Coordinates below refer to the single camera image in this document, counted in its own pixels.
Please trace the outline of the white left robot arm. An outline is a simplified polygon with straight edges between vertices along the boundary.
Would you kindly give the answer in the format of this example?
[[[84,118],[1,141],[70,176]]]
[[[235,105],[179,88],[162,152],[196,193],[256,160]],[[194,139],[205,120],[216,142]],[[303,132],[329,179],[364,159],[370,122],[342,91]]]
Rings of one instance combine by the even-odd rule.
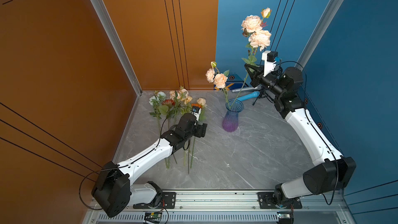
[[[206,130],[207,124],[200,124],[195,114],[184,114],[177,125],[136,156],[118,164],[105,164],[99,171],[92,197],[110,218],[132,205],[162,206],[163,191],[157,184],[153,181],[136,184],[135,181],[159,161],[184,148],[193,137],[203,138]]]

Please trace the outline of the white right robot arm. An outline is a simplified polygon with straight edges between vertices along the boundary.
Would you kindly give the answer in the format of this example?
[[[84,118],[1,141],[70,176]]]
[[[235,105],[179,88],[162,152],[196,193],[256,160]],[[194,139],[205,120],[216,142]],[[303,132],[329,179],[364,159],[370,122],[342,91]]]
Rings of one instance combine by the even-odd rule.
[[[288,67],[277,77],[265,73],[264,68],[245,65],[251,85],[260,85],[275,96],[276,110],[293,127],[314,165],[299,178],[278,184],[273,195],[265,198],[266,205],[291,208],[300,197],[335,193],[344,189],[357,165],[351,157],[344,157],[326,138],[299,97],[298,90],[304,82],[302,70]]]

